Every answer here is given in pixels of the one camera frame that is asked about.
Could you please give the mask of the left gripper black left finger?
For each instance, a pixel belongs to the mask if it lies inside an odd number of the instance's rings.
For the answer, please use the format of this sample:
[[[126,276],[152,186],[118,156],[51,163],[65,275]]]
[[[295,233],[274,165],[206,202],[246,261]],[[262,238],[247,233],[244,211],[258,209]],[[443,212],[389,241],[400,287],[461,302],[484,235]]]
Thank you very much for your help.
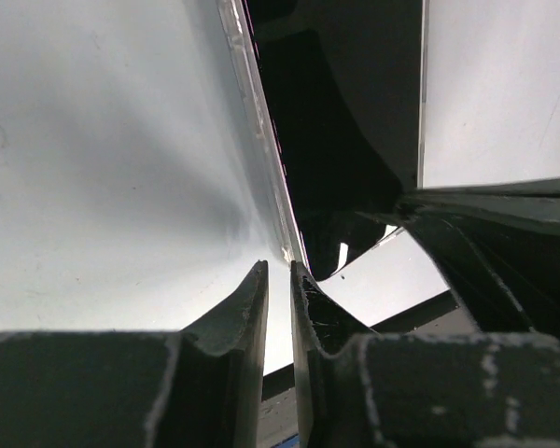
[[[253,447],[268,265],[180,331],[0,332],[0,447]]]

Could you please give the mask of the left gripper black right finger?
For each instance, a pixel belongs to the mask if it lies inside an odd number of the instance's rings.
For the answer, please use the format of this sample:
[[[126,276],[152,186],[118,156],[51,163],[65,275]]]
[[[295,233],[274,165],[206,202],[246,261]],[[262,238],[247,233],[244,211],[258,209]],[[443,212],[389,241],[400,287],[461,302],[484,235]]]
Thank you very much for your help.
[[[378,333],[290,268],[304,447],[560,447],[560,343],[531,333]],[[355,337],[359,367],[329,360]]]

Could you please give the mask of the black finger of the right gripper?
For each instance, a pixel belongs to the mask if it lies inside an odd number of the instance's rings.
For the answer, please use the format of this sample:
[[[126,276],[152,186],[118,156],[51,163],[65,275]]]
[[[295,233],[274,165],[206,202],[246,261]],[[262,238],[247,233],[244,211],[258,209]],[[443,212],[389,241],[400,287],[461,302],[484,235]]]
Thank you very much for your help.
[[[409,190],[355,209],[403,227],[479,329],[560,334],[560,178]]]

